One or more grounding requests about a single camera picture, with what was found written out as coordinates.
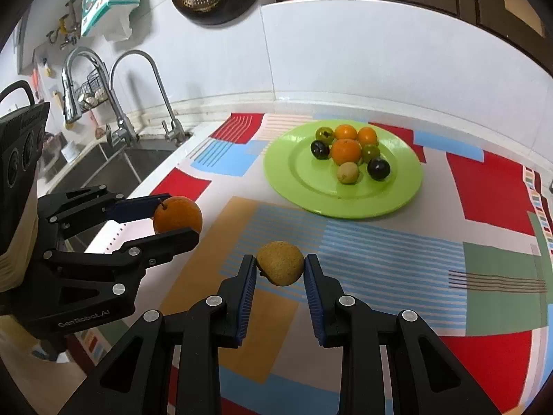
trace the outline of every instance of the dish rack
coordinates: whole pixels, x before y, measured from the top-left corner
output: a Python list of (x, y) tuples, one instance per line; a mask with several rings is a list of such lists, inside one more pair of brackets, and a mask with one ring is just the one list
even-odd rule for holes
[(107, 101), (106, 88), (102, 85), (98, 71), (94, 70), (86, 77), (86, 81), (76, 91), (77, 100), (82, 112), (101, 105)]

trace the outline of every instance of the dark purple fruit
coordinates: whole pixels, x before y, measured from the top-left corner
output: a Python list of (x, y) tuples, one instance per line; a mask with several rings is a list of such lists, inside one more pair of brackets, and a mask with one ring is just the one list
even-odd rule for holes
[(367, 165), (367, 172), (372, 179), (376, 181), (382, 181), (390, 174), (390, 164), (383, 158), (371, 159)]
[(330, 147), (320, 140), (311, 142), (311, 152), (317, 159), (328, 159)]

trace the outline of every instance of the tangerine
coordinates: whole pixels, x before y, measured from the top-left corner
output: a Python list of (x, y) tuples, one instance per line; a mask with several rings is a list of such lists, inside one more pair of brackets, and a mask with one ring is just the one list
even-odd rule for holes
[(370, 126), (359, 129), (357, 140), (362, 147), (363, 145), (378, 145), (377, 133)]
[(357, 130), (351, 125), (340, 125), (334, 130), (336, 139), (351, 139), (357, 138)]
[(338, 139), (330, 149), (330, 157), (336, 165), (346, 162), (357, 163), (361, 158), (361, 147), (352, 139)]
[(167, 198), (154, 212), (156, 234), (180, 228), (191, 228), (199, 234), (202, 225), (202, 211), (195, 202), (185, 196)]

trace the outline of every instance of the tissue package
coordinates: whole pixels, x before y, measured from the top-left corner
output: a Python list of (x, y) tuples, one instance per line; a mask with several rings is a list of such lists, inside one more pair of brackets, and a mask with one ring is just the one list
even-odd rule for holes
[(82, 0), (81, 36), (103, 35), (117, 42), (131, 36), (129, 14), (140, 0)]

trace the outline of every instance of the kitchen sink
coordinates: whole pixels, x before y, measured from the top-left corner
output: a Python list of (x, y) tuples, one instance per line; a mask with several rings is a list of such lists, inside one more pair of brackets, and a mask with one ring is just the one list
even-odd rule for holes
[[(100, 143), (78, 158), (78, 163), (50, 193), (105, 184), (110, 192), (128, 197), (175, 150), (176, 146), (164, 139), (140, 140), (131, 148), (123, 143), (115, 148)], [(84, 252), (102, 226), (103, 223), (98, 224), (69, 238), (67, 247)]]

